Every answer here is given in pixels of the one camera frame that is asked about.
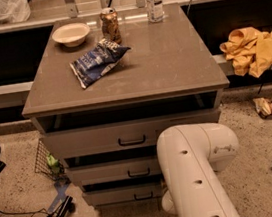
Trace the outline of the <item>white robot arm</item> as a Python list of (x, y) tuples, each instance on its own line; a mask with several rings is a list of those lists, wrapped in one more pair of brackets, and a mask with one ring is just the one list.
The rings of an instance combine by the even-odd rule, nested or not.
[(173, 126), (157, 141), (167, 191), (161, 202), (178, 217), (240, 217), (217, 178), (235, 158), (239, 141), (218, 123)]

